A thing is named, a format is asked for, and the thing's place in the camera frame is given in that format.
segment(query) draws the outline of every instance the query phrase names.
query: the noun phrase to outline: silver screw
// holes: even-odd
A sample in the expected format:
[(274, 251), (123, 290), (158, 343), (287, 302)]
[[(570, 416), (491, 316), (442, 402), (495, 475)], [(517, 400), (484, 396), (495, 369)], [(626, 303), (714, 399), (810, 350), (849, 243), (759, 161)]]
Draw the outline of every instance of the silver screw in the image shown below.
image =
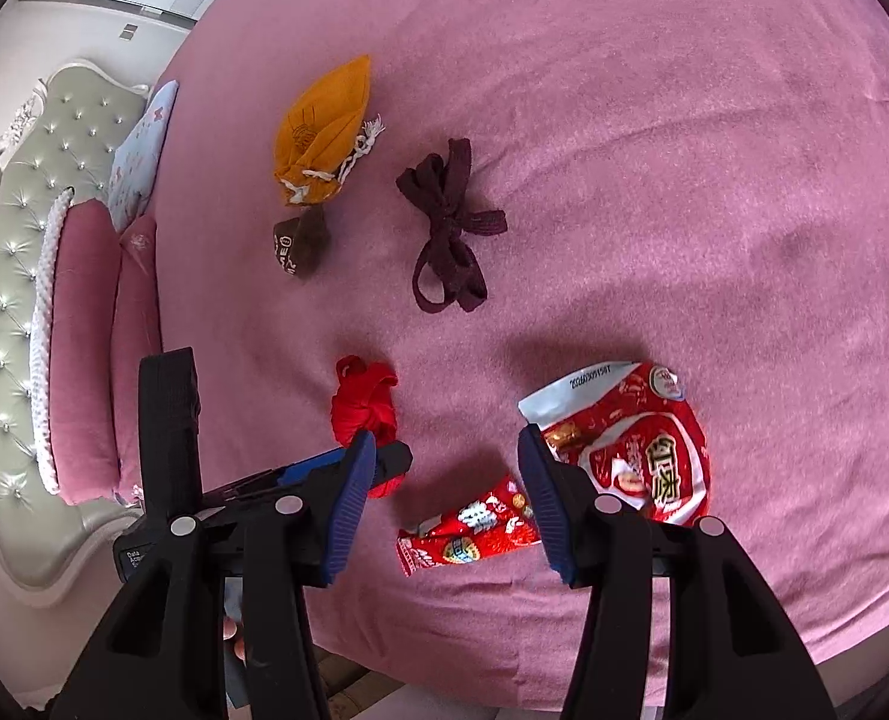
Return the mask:
[(194, 517), (178, 517), (171, 523), (171, 532), (175, 536), (190, 536), (198, 527), (198, 520)]
[(725, 531), (725, 523), (717, 517), (702, 517), (698, 521), (698, 527), (706, 536), (721, 536)]
[(275, 512), (279, 514), (297, 514), (304, 507), (304, 501), (297, 495), (285, 495), (275, 501)]
[(617, 514), (621, 511), (621, 499), (614, 495), (599, 495), (594, 500), (594, 507), (601, 514)]

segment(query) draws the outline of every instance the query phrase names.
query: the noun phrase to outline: pink pillow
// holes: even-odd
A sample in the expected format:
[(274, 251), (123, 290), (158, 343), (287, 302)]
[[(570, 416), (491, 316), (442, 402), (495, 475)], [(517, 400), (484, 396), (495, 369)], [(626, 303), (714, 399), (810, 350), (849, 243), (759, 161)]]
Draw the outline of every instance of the pink pillow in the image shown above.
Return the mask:
[(161, 353), (158, 279), (155, 277), (155, 219), (138, 217), (121, 236), (121, 275), (112, 325), (112, 404), (121, 459), (117, 493), (133, 502), (141, 495), (139, 452), (139, 365)]
[(69, 504), (113, 499), (118, 484), (110, 347), (120, 268), (107, 208), (97, 200), (73, 206), (55, 264), (48, 364), (51, 451)]

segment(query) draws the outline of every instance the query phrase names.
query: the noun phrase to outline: orange drawstring pouch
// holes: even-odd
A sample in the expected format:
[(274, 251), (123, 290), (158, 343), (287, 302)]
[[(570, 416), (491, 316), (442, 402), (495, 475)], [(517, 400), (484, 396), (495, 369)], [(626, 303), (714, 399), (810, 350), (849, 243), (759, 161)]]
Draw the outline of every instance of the orange drawstring pouch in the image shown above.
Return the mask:
[(317, 205), (342, 188), (355, 162), (384, 129), (365, 122), (371, 57), (322, 76), (291, 106), (275, 141), (275, 180), (288, 205)]

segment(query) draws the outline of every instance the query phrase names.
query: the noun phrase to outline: snack packet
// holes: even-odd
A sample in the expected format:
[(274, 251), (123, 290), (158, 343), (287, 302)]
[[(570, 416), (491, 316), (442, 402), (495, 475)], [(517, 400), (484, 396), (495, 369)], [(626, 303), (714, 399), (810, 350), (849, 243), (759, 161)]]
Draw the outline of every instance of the snack packet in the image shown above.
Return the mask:
[(398, 560), (409, 577), (419, 568), (475, 562), (539, 541), (528, 499), (506, 476), (464, 509), (398, 531)]
[(690, 525), (707, 514), (705, 434), (678, 377), (654, 362), (600, 362), (539, 389), (518, 410), (562, 463), (648, 517)]

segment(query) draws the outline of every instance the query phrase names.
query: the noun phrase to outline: white drawstring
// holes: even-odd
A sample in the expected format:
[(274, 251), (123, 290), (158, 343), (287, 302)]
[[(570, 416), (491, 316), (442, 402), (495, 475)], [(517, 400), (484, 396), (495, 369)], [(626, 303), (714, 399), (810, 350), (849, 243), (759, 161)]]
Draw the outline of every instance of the white drawstring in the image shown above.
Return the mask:
[[(365, 156), (365, 154), (371, 153), (371, 147), (374, 146), (374, 139), (384, 132), (385, 127), (384, 124), (381, 124), (381, 117), (377, 116), (373, 121), (362, 124), (361, 129), (363, 131), (355, 136), (355, 149), (345, 157), (341, 165), (338, 166), (337, 176), (332, 172), (325, 172), (324, 170), (302, 170), (302, 175), (306, 175), (309, 178), (320, 178), (322, 181), (334, 181), (337, 177), (338, 184), (344, 186), (345, 179), (352, 171), (352, 167), (354, 167), (355, 163), (361, 157)], [(291, 191), (291, 196), (289, 197), (288, 202), (295, 205), (303, 204), (304, 199), (311, 190), (311, 187), (307, 184), (304, 186), (295, 186), (290, 181), (284, 179), (281, 180), (281, 183)]]

